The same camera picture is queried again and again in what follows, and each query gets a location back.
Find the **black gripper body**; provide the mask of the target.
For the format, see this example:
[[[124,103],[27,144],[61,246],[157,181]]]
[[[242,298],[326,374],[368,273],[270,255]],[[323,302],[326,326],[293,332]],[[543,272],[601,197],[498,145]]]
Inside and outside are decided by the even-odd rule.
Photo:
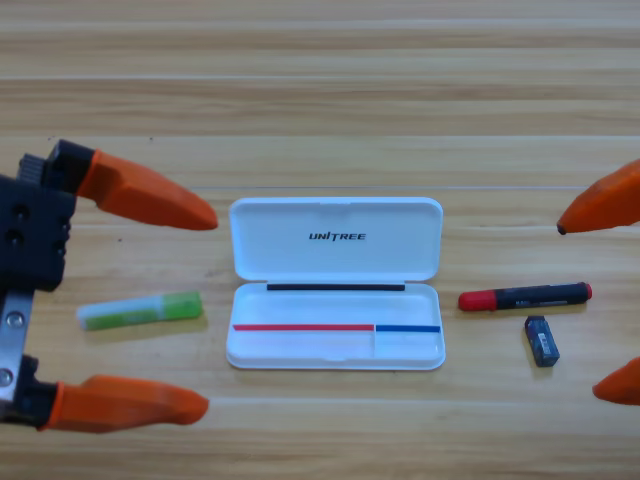
[[[1,403],[14,401],[34,293],[61,283],[75,197],[42,185],[46,161],[26,154],[1,177]]]

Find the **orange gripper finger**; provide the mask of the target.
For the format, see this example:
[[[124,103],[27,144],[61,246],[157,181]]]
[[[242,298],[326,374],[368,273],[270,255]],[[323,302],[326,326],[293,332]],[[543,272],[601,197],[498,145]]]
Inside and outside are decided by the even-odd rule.
[[[639,222],[639,160],[599,179],[561,215],[561,235],[606,230]]]
[[[592,393],[600,400],[616,404],[640,404],[640,358],[612,372],[593,386]]]
[[[24,356],[13,376],[13,423],[39,431],[111,433],[155,424],[191,425],[207,413],[199,393],[161,382],[94,375],[79,385],[36,378]]]
[[[58,141],[47,159],[47,185],[139,223],[193,231],[218,226],[209,203],[181,185],[145,166],[67,140]]]

